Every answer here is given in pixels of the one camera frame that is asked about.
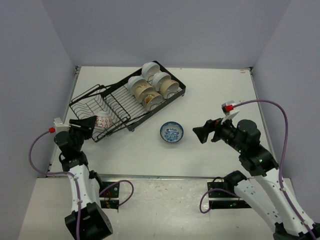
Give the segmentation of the red patterned white bowl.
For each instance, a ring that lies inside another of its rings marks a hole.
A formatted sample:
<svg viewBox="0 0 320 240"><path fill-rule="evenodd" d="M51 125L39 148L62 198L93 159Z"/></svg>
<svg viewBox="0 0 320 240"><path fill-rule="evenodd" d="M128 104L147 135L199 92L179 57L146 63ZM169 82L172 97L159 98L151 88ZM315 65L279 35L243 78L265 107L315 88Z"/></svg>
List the red patterned white bowl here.
<svg viewBox="0 0 320 240"><path fill-rule="evenodd" d="M111 117L105 111L99 111L96 115L95 127L108 129L113 125Z"/></svg>

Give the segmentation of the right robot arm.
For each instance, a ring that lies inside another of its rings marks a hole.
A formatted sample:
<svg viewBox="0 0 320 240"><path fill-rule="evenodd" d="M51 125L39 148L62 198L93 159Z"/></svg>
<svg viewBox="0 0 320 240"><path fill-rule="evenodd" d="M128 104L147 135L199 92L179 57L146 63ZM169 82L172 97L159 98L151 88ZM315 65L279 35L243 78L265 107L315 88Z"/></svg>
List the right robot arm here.
<svg viewBox="0 0 320 240"><path fill-rule="evenodd" d="M204 144L209 133L212 142L224 141L239 153L239 161L259 183L266 196L256 190L240 171L226 175L223 191L227 196L243 199L266 222L275 240L316 240L320 225L300 207L296 199L287 200L292 193L280 176L280 167L272 154L260 144L261 132L255 122L241 120L234 126L222 118L207 120L193 132Z"/></svg>

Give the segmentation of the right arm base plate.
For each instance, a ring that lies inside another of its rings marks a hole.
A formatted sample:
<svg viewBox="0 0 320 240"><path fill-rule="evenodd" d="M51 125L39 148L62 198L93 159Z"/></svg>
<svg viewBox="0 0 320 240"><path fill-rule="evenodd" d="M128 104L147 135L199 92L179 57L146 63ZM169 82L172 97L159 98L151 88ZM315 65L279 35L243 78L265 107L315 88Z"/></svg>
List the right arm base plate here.
<svg viewBox="0 0 320 240"><path fill-rule="evenodd" d="M207 182L208 190L223 189L228 192L234 193L234 190L224 181L210 181ZM213 191L208 194L209 207L215 209L250 209L250 205L243 199L234 197L229 193L223 191Z"/></svg>

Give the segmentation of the blue floral white bowl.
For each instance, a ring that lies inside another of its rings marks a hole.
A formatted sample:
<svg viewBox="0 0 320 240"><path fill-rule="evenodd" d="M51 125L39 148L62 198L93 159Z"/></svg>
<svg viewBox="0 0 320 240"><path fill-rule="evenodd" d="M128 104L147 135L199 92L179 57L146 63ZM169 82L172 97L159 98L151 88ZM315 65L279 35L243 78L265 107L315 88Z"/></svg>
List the blue floral white bowl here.
<svg viewBox="0 0 320 240"><path fill-rule="evenodd" d="M167 143L178 143L184 136L183 127L175 121L165 122L159 130L161 138Z"/></svg>

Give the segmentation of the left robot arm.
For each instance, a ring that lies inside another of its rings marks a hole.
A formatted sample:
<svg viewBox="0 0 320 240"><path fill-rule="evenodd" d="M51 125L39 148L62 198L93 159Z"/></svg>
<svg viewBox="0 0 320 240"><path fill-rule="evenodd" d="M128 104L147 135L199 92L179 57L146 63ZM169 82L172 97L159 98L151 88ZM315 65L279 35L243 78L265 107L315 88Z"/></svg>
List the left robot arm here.
<svg viewBox="0 0 320 240"><path fill-rule="evenodd" d="M113 228L103 212L100 197L104 184L97 172L89 170L88 159L82 151L84 141L93 135L97 117L70 120L64 124L54 119L54 142L60 149L59 162L71 187L72 206L64 219L75 240L103 240L113 234Z"/></svg>

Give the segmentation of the plain beige bowl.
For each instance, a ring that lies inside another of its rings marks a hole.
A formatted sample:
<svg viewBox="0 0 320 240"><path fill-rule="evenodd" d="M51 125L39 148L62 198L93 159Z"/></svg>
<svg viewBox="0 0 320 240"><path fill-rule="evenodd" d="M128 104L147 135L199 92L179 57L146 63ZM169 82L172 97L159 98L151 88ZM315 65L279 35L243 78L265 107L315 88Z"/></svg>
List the plain beige bowl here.
<svg viewBox="0 0 320 240"><path fill-rule="evenodd" d="M165 80L160 88L159 92L162 94L164 99L172 97L179 89L179 83L173 79Z"/></svg>

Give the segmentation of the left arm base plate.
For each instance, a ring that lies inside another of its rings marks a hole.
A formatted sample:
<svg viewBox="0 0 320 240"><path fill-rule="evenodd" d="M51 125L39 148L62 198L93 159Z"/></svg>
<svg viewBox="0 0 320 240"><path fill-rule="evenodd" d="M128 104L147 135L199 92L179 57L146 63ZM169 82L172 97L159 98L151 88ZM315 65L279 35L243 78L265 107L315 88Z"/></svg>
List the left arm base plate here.
<svg viewBox="0 0 320 240"><path fill-rule="evenodd" d="M119 192L120 192L120 183L109 187L114 182L111 181L103 181L102 186L100 187L100 192L107 188L100 196L100 205L102 209L119 209Z"/></svg>

